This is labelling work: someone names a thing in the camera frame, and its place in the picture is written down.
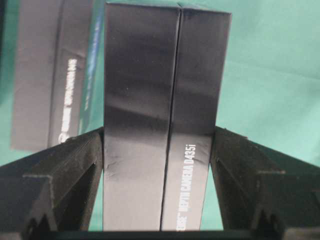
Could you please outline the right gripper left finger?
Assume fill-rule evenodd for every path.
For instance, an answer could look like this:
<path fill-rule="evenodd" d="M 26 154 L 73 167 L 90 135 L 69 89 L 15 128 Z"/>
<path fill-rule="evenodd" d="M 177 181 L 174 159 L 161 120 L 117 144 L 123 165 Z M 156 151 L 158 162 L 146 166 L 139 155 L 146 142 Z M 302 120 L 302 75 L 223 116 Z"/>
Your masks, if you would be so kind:
<path fill-rule="evenodd" d="M 104 162 L 98 128 L 0 168 L 0 232 L 87 231 Z"/>

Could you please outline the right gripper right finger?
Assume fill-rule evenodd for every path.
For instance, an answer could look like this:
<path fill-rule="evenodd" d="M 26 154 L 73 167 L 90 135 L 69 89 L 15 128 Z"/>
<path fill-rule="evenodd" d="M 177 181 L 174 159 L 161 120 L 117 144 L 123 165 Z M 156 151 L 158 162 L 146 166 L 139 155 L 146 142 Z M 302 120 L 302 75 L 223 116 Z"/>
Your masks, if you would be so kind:
<path fill-rule="evenodd" d="M 273 230 L 320 225 L 318 166 L 216 127 L 211 170 L 223 228 Z"/>

